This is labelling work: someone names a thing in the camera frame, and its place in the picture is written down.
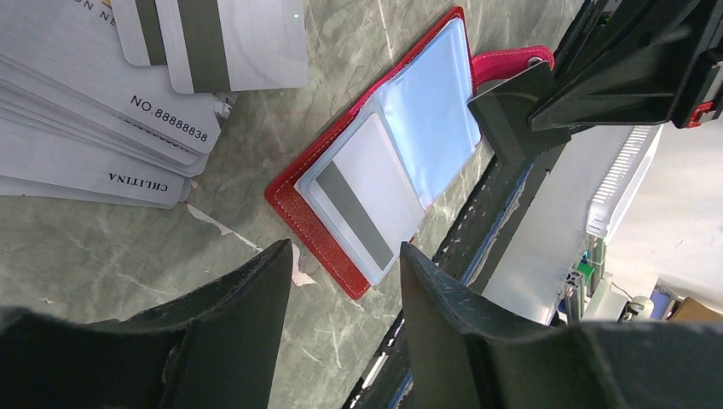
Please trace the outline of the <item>white magnetic stripe card stack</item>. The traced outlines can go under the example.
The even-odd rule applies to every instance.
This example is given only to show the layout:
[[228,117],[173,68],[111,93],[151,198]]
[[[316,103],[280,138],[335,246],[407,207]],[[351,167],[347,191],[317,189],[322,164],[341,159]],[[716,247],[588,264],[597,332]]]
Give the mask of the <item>white magnetic stripe card stack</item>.
[[236,92],[308,79],[301,1],[4,1],[1,193],[169,209]]

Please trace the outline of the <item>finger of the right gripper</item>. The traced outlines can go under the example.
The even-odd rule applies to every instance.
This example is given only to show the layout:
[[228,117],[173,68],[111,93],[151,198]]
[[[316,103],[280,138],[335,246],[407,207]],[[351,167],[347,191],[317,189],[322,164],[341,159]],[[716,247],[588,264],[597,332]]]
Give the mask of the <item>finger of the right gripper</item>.
[[554,53],[556,92],[533,130],[695,127],[722,95],[720,0],[586,1]]

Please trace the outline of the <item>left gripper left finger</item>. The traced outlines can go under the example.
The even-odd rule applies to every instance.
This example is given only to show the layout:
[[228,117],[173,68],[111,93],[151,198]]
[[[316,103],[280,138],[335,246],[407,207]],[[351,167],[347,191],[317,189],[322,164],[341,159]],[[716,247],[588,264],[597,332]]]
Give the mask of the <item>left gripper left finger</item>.
[[4,408],[265,408],[291,288],[283,239],[127,320],[1,310]]

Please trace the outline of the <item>red leather wallet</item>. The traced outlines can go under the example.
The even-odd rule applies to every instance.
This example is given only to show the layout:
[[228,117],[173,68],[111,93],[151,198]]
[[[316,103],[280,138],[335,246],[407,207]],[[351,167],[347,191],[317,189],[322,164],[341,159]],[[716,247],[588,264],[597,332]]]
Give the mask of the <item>red leather wallet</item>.
[[400,244],[483,142],[476,88],[534,62],[536,45],[472,55],[452,7],[267,187],[265,197],[354,300],[389,273]]

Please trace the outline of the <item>single white stripe card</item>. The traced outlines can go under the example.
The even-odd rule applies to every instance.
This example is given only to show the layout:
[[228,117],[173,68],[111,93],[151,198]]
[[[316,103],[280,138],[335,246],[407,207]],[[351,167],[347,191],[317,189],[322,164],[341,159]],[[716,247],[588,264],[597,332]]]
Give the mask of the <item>single white stripe card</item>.
[[367,112],[304,174],[298,191],[372,285],[424,218],[382,118]]

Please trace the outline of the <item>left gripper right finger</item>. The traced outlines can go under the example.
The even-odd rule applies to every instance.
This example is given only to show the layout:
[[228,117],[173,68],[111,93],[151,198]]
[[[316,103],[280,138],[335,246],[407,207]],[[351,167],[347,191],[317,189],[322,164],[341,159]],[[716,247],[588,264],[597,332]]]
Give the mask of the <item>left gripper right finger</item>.
[[718,322],[583,321],[514,314],[400,248],[417,408],[719,408]]

